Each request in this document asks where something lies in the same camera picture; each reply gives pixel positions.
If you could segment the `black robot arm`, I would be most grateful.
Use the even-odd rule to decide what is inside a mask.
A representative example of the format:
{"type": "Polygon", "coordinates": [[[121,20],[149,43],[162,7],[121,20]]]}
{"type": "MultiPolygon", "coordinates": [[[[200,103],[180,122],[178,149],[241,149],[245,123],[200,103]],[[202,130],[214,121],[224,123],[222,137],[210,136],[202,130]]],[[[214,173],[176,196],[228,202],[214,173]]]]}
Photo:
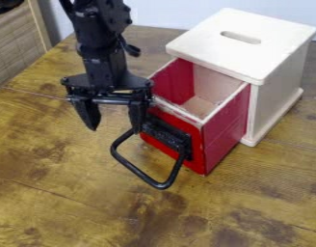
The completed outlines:
{"type": "Polygon", "coordinates": [[[131,131],[138,133],[152,103],[153,82],[130,73],[126,56],[141,50],[127,44],[122,31],[131,24],[122,0],[58,0],[75,32],[75,49],[85,73],[65,77],[66,97],[89,129],[101,121],[101,104],[125,105],[131,131]]]}

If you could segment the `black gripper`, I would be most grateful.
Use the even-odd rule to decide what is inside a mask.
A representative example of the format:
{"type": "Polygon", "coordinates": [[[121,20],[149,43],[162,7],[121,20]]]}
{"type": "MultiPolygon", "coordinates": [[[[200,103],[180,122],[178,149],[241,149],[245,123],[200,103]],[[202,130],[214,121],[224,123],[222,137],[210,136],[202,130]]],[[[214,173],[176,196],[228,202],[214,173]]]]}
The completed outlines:
{"type": "Polygon", "coordinates": [[[97,104],[125,104],[133,133],[139,133],[152,115],[153,82],[127,70],[125,60],[125,55],[138,57],[139,49],[78,47],[77,52],[85,73],[63,77],[61,85],[85,126],[91,131],[98,127],[101,114],[97,104]]]}

